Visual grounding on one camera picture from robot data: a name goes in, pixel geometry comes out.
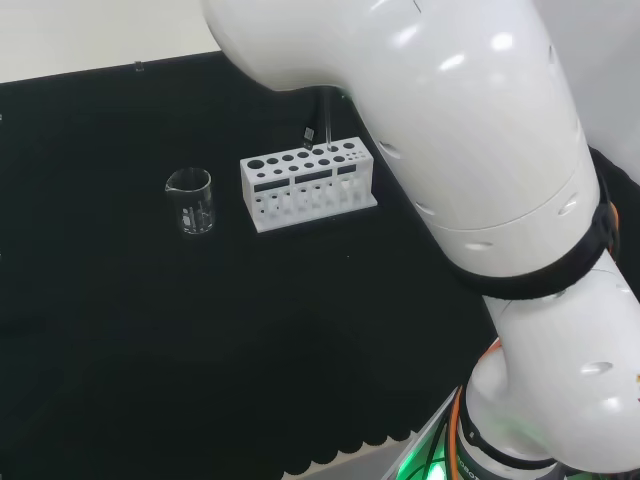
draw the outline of white wall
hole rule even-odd
[[[640,0],[535,2],[589,142],[640,183]],[[199,5],[0,0],[0,83],[218,50]]]
[[[218,49],[198,0],[0,0],[0,83]]]

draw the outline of green light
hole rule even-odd
[[[402,465],[400,465],[400,468],[398,469],[398,478],[400,478],[400,475],[402,475],[404,473],[404,470],[411,465],[411,461],[413,460],[413,458],[416,456],[416,453],[418,453],[418,450],[414,450],[413,452],[411,452],[411,454],[407,457],[407,459],[402,462]]]
[[[447,480],[444,470],[439,463],[436,463],[431,467],[427,480]]]

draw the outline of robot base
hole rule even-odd
[[[456,449],[458,475],[463,480],[563,480],[566,476],[566,467],[561,464],[541,470],[518,470],[502,465],[470,445],[461,424],[458,424]]]

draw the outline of black fabric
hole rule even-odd
[[[300,146],[314,95],[221,54],[0,85],[3,480],[277,479],[406,438],[467,378],[493,328],[381,162],[377,208],[255,233],[238,161]],[[186,166],[213,176],[202,241],[164,196]]]

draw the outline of black strap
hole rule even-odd
[[[464,438],[467,440],[469,445],[479,448],[487,456],[491,457],[496,462],[501,463],[502,465],[516,468],[518,470],[541,470],[557,463],[553,458],[550,458],[548,460],[535,461],[513,458],[489,445],[486,440],[482,438],[482,435],[480,435],[480,431],[473,424],[471,418],[469,417],[469,411],[467,410],[466,392],[462,392],[462,398],[460,399],[460,423],[462,423],[462,433],[464,435]]]
[[[600,175],[598,183],[600,204],[593,214],[591,226],[580,241],[559,260],[535,272],[515,277],[477,275],[450,261],[454,275],[465,286],[481,295],[505,300],[530,300],[569,288],[589,273],[605,248],[610,248],[615,243],[616,222],[609,191]]]

